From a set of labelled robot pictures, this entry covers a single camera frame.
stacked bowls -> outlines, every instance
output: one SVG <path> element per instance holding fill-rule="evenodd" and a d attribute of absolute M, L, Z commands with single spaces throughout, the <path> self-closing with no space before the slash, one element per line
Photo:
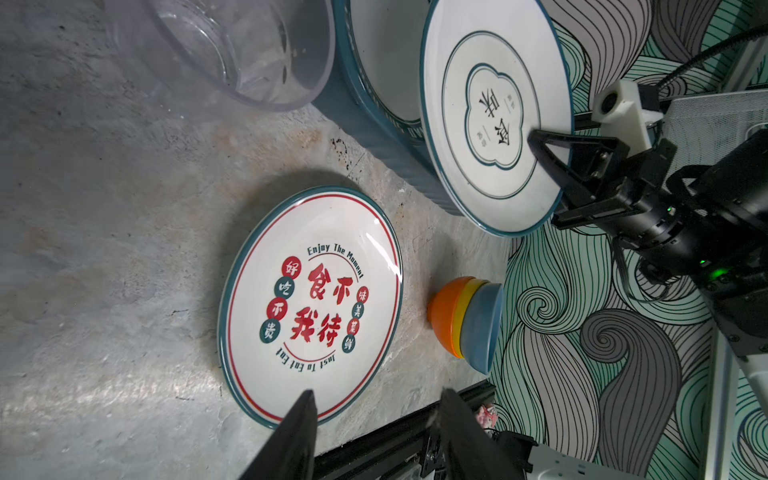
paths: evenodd
<path fill-rule="evenodd" d="M 484 375 L 491 370 L 503 297 L 500 283 L 462 276 L 445 285 L 427 309 L 442 346 Z"/>

ceramic plate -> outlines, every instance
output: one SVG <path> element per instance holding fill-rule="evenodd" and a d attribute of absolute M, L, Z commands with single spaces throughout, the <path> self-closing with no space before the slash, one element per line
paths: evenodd
<path fill-rule="evenodd" d="M 318 187 L 286 200 L 248 237 L 221 300 L 235 400 L 274 427 L 312 389 L 319 422 L 331 419 L 376 374 L 401 300 L 397 239 L 371 199 Z"/>
<path fill-rule="evenodd" d="M 549 17 L 535 0 L 435 0 L 422 41 L 429 153 L 457 206 L 480 227 L 525 235 L 560 188 L 528 148 L 533 128 L 571 133 L 571 89 Z M 569 162 L 569 153 L 554 149 Z"/>
<path fill-rule="evenodd" d="M 429 3 L 344 0 L 349 43 L 371 98 L 403 134 L 424 141 L 419 108 L 419 47 Z"/>

red chinese characters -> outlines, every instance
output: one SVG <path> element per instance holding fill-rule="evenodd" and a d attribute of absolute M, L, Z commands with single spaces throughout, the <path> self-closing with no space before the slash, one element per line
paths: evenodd
<path fill-rule="evenodd" d="M 315 329 L 312 328 L 315 324 L 315 320 L 317 318 L 317 310 L 312 311 L 308 306 L 305 306 L 302 308 L 297 314 L 294 322 L 298 323 L 298 326 L 294 326 L 291 330 L 293 331 L 293 336 L 290 337 L 291 340 L 296 339 L 299 335 L 304 337 L 304 341 L 309 343 L 310 337 L 313 333 L 315 333 Z"/>
<path fill-rule="evenodd" d="M 269 319 L 282 320 L 288 310 L 288 302 L 284 298 L 275 297 L 266 306 L 266 317 Z"/>
<path fill-rule="evenodd" d="M 365 303 L 366 300 L 368 300 L 368 287 L 361 286 L 360 290 L 357 290 L 357 301 L 360 303 Z"/>
<path fill-rule="evenodd" d="M 358 319 L 351 319 L 346 326 L 347 335 L 355 335 L 360 329 L 360 321 Z"/>
<path fill-rule="evenodd" d="M 292 279 L 296 279 L 301 273 L 301 260 L 296 257 L 288 257 L 283 262 L 283 276 L 289 276 Z"/>
<path fill-rule="evenodd" d="M 328 274 L 328 269 L 321 263 L 316 269 L 310 272 L 310 276 L 307 277 L 313 282 L 310 289 L 310 296 L 319 300 L 323 299 L 323 295 L 326 293 L 326 289 L 323 288 L 326 283 L 331 281 L 331 276 Z"/>
<path fill-rule="evenodd" d="M 344 278 L 337 278 L 336 281 L 339 282 L 340 285 L 337 285 L 336 288 L 333 289 L 333 294 L 336 295 L 336 305 L 341 305 L 344 297 L 349 296 L 349 286 L 352 285 L 352 279 L 345 276 Z"/>
<path fill-rule="evenodd" d="M 328 320 L 330 315 L 326 315 L 326 318 L 323 319 L 323 323 L 321 324 L 322 329 L 320 330 L 320 333 L 317 335 L 320 337 L 320 341 L 324 342 L 326 339 L 328 339 L 328 343 L 326 343 L 327 346 L 333 345 L 333 339 L 335 339 L 337 336 L 339 336 L 337 330 L 341 329 L 339 324 L 341 323 L 341 317 L 337 313 L 336 316 L 334 316 L 330 321 Z"/>

clear plastic container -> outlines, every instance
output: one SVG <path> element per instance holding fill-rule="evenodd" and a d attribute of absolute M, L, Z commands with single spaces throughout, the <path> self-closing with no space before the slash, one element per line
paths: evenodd
<path fill-rule="evenodd" d="M 105 0 L 128 74 L 183 118 L 288 111 L 333 65 L 330 0 Z"/>

blue bowl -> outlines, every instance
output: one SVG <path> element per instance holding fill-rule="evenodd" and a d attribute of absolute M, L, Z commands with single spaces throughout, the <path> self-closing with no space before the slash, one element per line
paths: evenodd
<path fill-rule="evenodd" d="M 461 216 L 438 178 L 426 143 L 406 137 L 371 96 L 349 38 L 347 0 L 333 0 L 336 56 L 320 95 L 312 102 L 371 154 L 451 215 Z"/>
<path fill-rule="evenodd" d="M 462 325 L 462 355 L 483 375 L 491 371 L 498 331 L 502 324 L 504 289 L 500 283 L 486 283 L 472 297 Z"/>

